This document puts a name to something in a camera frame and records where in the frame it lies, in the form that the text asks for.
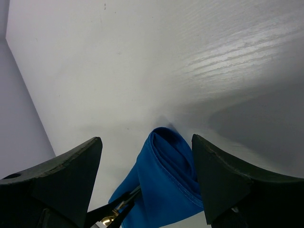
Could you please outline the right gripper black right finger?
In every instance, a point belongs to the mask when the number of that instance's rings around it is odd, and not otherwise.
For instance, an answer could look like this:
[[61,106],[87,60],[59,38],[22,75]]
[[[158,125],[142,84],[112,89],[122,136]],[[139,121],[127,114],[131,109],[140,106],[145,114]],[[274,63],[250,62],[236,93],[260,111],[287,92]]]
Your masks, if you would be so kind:
[[207,224],[213,228],[302,228],[304,180],[239,159],[203,137],[192,151]]

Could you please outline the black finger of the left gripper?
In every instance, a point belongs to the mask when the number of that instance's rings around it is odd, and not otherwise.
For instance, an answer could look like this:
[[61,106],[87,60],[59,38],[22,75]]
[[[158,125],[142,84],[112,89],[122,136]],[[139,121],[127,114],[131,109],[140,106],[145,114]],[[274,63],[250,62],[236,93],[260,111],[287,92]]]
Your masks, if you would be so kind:
[[102,222],[107,228],[119,228],[141,195],[142,190],[139,185],[133,191],[125,192],[111,203],[88,212],[85,227],[91,228],[95,223]]

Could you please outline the blue cloth napkin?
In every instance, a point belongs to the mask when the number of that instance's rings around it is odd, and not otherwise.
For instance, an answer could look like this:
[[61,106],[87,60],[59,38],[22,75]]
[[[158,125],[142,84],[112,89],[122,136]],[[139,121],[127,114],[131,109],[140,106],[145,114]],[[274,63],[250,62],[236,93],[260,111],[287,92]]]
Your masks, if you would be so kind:
[[160,228],[204,210],[192,150],[169,128],[149,134],[135,165],[109,201],[138,186],[142,195],[123,220],[124,228]]

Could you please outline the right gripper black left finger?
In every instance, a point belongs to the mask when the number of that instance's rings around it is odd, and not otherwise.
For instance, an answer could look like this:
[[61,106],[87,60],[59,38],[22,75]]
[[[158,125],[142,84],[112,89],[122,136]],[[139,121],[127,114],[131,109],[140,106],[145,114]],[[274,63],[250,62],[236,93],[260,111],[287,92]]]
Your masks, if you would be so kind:
[[0,180],[2,228],[83,228],[101,154],[93,137],[70,151]]

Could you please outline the gold spoon green handle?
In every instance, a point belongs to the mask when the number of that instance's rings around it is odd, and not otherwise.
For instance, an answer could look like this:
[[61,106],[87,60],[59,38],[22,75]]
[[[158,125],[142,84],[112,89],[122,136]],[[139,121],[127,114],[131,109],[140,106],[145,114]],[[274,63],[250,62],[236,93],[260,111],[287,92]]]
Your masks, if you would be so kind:
[[114,202],[104,205],[92,211],[94,220],[101,222],[107,228],[119,228],[125,218],[125,213],[119,210],[126,207],[125,202],[114,204]]

